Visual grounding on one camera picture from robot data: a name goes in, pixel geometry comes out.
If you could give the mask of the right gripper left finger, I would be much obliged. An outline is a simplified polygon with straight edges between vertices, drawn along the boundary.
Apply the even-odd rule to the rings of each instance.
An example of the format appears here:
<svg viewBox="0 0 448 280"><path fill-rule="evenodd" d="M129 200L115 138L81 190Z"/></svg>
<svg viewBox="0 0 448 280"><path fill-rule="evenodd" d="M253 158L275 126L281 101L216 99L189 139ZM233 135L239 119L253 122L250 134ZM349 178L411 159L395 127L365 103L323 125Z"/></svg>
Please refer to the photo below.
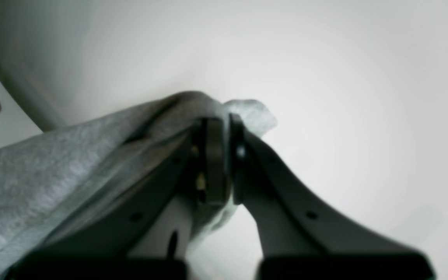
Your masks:
<svg viewBox="0 0 448 280"><path fill-rule="evenodd" d="M35 250L8 280L189 280L185 253L197 211L229 198L226 129L199 119L134 194L91 225Z"/></svg>

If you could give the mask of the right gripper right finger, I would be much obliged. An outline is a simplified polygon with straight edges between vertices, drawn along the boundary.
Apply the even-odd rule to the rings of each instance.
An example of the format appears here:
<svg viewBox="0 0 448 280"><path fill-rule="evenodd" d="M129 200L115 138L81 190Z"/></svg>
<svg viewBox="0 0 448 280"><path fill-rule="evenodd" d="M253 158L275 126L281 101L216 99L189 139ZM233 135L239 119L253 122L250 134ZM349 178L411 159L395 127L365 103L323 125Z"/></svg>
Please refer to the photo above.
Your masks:
<svg viewBox="0 0 448 280"><path fill-rule="evenodd" d="M234 199L259 232L258 280L434 280L424 253L360 225L309 190L230 115Z"/></svg>

